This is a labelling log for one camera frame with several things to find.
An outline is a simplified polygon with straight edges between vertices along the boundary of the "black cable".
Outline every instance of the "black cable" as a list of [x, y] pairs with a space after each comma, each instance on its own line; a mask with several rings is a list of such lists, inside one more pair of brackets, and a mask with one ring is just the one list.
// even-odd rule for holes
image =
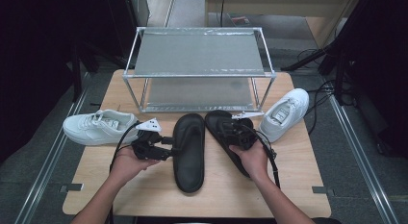
[[[341, 106], [355, 106], [355, 101], [353, 100], [353, 98], [355, 98], [355, 94], [354, 94], [355, 91], [352, 89], [352, 87], [344, 88], [344, 84], [352, 85], [352, 83], [349, 80], [347, 80], [347, 79], [343, 80], [342, 81], [342, 88], [340, 89], [340, 92], [337, 93], [336, 99], [340, 100]], [[350, 96], [352, 98], [351, 102], [347, 103], [344, 100], [345, 95], [348, 95], [348, 96]]]
[[280, 181], [279, 181], [279, 175], [278, 175], [278, 167], [276, 166], [275, 158], [276, 158], [276, 152], [272, 149], [272, 146], [270, 145], [270, 142], [268, 142], [268, 145], [265, 144], [264, 139], [269, 141], [268, 138], [263, 134], [262, 132], [256, 131], [254, 132], [254, 129], [249, 128], [245, 125], [238, 124], [241, 127], [246, 128], [249, 132], [251, 132], [259, 141], [261, 141], [262, 145], [264, 146], [264, 150], [269, 158], [270, 164], [272, 165], [273, 169], [273, 178], [275, 180], [275, 184], [278, 188], [280, 188]]
[[[128, 134], [133, 128], [135, 128], [135, 127], [136, 127], [137, 125], [139, 125], [139, 124], [140, 124], [140, 122], [137, 121], [135, 124], [131, 125], [131, 126], [125, 131], [125, 133], [123, 134], [123, 136], [120, 138], [120, 141], [119, 141], [119, 143], [118, 143], [117, 146], [116, 146], [114, 156], [112, 157], [111, 165], [109, 166], [109, 173], [111, 173], [111, 171], [112, 171], [112, 167], [114, 166], [117, 153], [118, 153], [122, 148], [129, 146], [129, 145], [126, 145], [126, 146], [120, 147], [120, 145], [122, 144], [123, 140], [125, 139], [125, 137], [127, 136], [127, 134]], [[109, 214], [108, 214], [107, 220], [108, 220], [108, 219], [109, 219], [109, 223], [110, 223], [110, 224], [114, 224], [114, 204], [111, 205], [111, 209], [109, 210]]]
[[313, 125], [312, 125], [312, 128], [308, 131], [308, 134], [309, 134], [309, 135], [315, 130], [316, 124], [317, 124], [317, 122], [318, 122], [318, 105], [321, 105], [323, 102], [325, 102], [325, 101], [331, 96], [331, 94], [333, 93], [333, 92], [331, 92], [330, 95], [324, 96], [323, 99], [324, 99], [324, 98], [325, 98], [325, 99], [324, 99], [323, 102], [321, 102], [320, 100], [318, 100], [319, 92], [320, 92], [321, 90], [325, 90], [324, 86], [326, 86], [327, 84], [329, 84], [329, 83], [331, 83], [331, 82], [334, 82], [334, 81], [335, 81], [335, 80], [330, 80], [330, 81], [324, 82], [323, 84], [321, 84], [321, 86], [320, 86], [318, 89], [315, 90], [315, 100], [314, 100], [315, 105], [314, 105], [311, 109], [308, 109], [308, 111], [306, 112], [306, 114], [307, 114], [307, 113], [309, 113], [311, 110], [315, 110], [315, 113], [314, 113], [314, 116], [315, 116], [315, 117], [314, 117]]
[[[334, 90], [334, 88], [333, 88], [333, 87], [323, 87], [321, 90], [326, 90], [326, 92], [331, 92], [331, 91]], [[317, 89], [307, 90], [308, 93], [310, 93], [310, 92], [317, 92], [317, 91], [318, 91]]]
[[[309, 51], [312, 51], [311, 55], [313, 55], [313, 54], [315, 54], [316, 52], [318, 52], [318, 49], [305, 49], [305, 50], [301, 51], [299, 54], [297, 54], [297, 61], [300, 62], [300, 56], [301, 56], [303, 53], [306, 53], [306, 52], [309, 52]], [[317, 62], [316, 60], [313, 60], [313, 62], [314, 62], [315, 64], [317, 64], [317, 65], [320, 64], [320, 63]]]
[[221, 21], [219, 22], [221, 25], [221, 28], [222, 28], [222, 15], [224, 14], [224, 1], [225, 0], [222, 0], [222, 4], [221, 4]]

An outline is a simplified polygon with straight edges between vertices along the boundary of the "metal rail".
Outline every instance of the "metal rail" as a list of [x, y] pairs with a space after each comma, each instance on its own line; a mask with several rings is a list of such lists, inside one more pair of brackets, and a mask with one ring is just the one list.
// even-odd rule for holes
[[168, 24], [170, 23], [171, 15], [173, 14], [173, 9], [174, 9], [174, 2], [176, 0], [171, 0], [170, 1], [170, 6], [168, 7], [167, 15], [166, 15], [166, 21], [165, 21], [165, 27], [168, 27]]
[[384, 188], [381, 186], [378, 177], [375, 174], [374, 169], [372, 168], [369, 159], [367, 158], [364, 148], [359, 141], [354, 129], [346, 115], [346, 112], [343, 107], [339, 105], [336, 98], [330, 97], [330, 103], [340, 121], [340, 124], [343, 128], [344, 134], [347, 138], [348, 143], [350, 144], [351, 151], [353, 152], [354, 158], [357, 161], [357, 164], [363, 174], [366, 184], [370, 190], [372, 199], [375, 202], [375, 205], [378, 208], [378, 211], [384, 221], [384, 223], [397, 224], [399, 223], [394, 209], [388, 199]]
[[[88, 88], [89, 88], [90, 76], [88, 72], [84, 76], [84, 90], [82, 91], [81, 95], [79, 96], [78, 100], [75, 103], [72, 103], [68, 114], [66, 117], [69, 117], [74, 114], [78, 114], [79, 110], [82, 108], [84, 104], [84, 100], [86, 98]], [[17, 219], [14, 223], [30, 223], [33, 215], [36, 211], [38, 206], [39, 200], [42, 197], [45, 188], [47, 187], [48, 181], [51, 178], [51, 175], [54, 171], [54, 168], [60, 159], [60, 155], [64, 149], [64, 145], [66, 142], [66, 135], [64, 134], [63, 127], [61, 127], [60, 131], [57, 134], [57, 137], [54, 140], [54, 143], [48, 153], [47, 158], [45, 159], [44, 164], [42, 165], [39, 174], [37, 175], [36, 180], [32, 184], [27, 198], [24, 202], [23, 207], [18, 214]]]

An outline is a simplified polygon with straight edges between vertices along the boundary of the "metal frame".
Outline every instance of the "metal frame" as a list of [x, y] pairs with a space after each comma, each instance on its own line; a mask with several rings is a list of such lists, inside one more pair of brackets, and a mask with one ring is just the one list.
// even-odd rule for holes
[[[242, 107], [242, 106], [234, 107], [234, 106], [223, 106], [223, 105], [216, 106], [216, 107], [214, 107], [214, 106], [211, 106], [211, 107], [202, 107], [202, 106], [194, 107], [194, 106], [191, 106], [188, 109], [186, 109], [185, 107], [178, 107], [177, 105], [171, 106], [171, 107], [166, 107], [165, 109], [158, 109], [158, 108], [152, 109], [152, 108], [149, 108], [149, 107], [145, 106], [146, 94], [147, 94], [147, 91], [148, 91], [150, 77], [143, 76], [143, 75], [138, 75], [136, 69], [131, 68], [131, 67], [134, 66], [132, 64], [131, 60], [133, 60], [133, 62], [135, 60], [137, 61], [137, 57], [134, 57], [134, 53], [137, 52], [137, 50], [135, 50], [136, 49], [135, 47], [137, 46], [136, 44], [138, 42], [141, 43], [145, 29], [146, 29], [145, 27], [139, 27], [137, 29], [136, 36], [135, 36], [135, 39], [134, 39], [134, 43], [133, 43], [133, 46], [132, 46], [132, 50], [131, 50], [131, 53], [130, 53], [130, 58], [129, 58], [129, 61], [128, 61], [127, 65], [126, 65], [126, 68], [125, 68], [125, 70], [123, 72], [123, 76], [122, 76], [123, 81], [125, 82], [125, 84], [126, 84], [128, 90], [129, 90], [129, 92], [130, 92], [130, 94], [132, 96], [132, 99], [133, 99], [136, 107], [138, 108], [139, 112], [206, 112], [206, 111], [212, 111], [212, 110], [240, 111], [240, 112], [241, 111], [259, 112], [262, 109], [262, 106], [264, 105], [264, 103], [265, 103], [265, 101], [267, 99], [268, 93], [269, 93], [269, 91], [271, 89], [271, 85], [272, 85], [274, 79], [276, 78], [276, 74], [275, 74], [275, 72], [274, 72], [274, 70], [272, 68], [272, 63], [271, 63], [271, 59], [270, 59], [270, 56], [269, 56], [267, 43], [265, 41], [264, 34], [262, 32], [262, 28], [251, 28], [251, 29], [253, 29], [253, 31], [255, 32], [255, 36], [256, 36], [255, 38], [256, 38], [258, 48], [260, 48], [260, 45], [261, 45], [262, 46], [261, 48], [265, 48], [265, 50], [266, 50], [265, 55], [267, 56], [267, 59], [268, 59], [268, 66], [264, 67], [264, 69], [267, 69], [268, 71], [265, 72], [265, 76], [263, 76], [262, 78], [270, 78], [270, 81], [268, 83], [268, 87], [267, 87], [264, 95], [262, 96], [262, 98], [260, 98], [260, 94], [258, 92], [258, 89], [256, 87], [256, 82], [255, 82], [255, 79], [260, 78], [260, 77], [259, 76], [253, 77], [253, 76], [249, 76], [249, 75], [244, 76], [245, 78], [250, 79], [250, 84], [252, 85], [252, 90], [253, 90], [253, 98], [252, 99], [255, 101], [255, 104], [253, 105], [252, 109], [249, 108], [249, 107]], [[196, 76], [196, 75], [194, 75], [194, 76], [180, 76], [180, 77], [194, 77], [194, 78], [203, 77], [203, 78], [207, 78], [207, 77], [211, 77], [211, 76], [207, 76], [207, 75]], [[226, 75], [226, 76], [217, 76], [217, 77], [228, 78], [228, 77], [237, 77], [237, 76], [228, 76], [228, 75]], [[131, 87], [131, 85], [129, 83], [130, 79], [134, 79], [134, 78], [144, 78], [145, 79], [140, 100], [138, 100], [137, 96], [135, 95], [135, 92], [133, 91], [133, 89], [132, 89], [132, 87]]]

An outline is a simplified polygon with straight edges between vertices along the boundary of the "forearm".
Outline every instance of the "forearm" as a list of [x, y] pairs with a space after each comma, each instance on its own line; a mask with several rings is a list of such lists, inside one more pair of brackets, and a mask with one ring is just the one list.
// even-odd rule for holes
[[277, 223], [314, 223], [269, 177], [259, 177], [253, 180]]
[[108, 177], [71, 223], [104, 223], [114, 199], [123, 185], [115, 178]]

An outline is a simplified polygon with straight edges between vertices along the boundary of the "finger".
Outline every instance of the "finger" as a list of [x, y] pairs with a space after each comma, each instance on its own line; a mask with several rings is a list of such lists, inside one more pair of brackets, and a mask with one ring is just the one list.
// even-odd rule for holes
[[117, 155], [132, 155], [133, 149], [131, 146], [126, 146], [126, 147], [122, 147], [121, 149], [119, 149], [119, 151], [117, 152]]
[[230, 145], [229, 148], [230, 148], [230, 150], [231, 150], [232, 152], [236, 153], [238, 156], [241, 155], [242, 149], [241, 149], [240, 146]]
[[151, 166], [153, 164], [157, 164], [159, 162], [160, 162], [159, 160], [144, 160], [144, 163], [146, 164], [145, 169], [147, 169], [147, 167], [149, 167], [149, 166]]

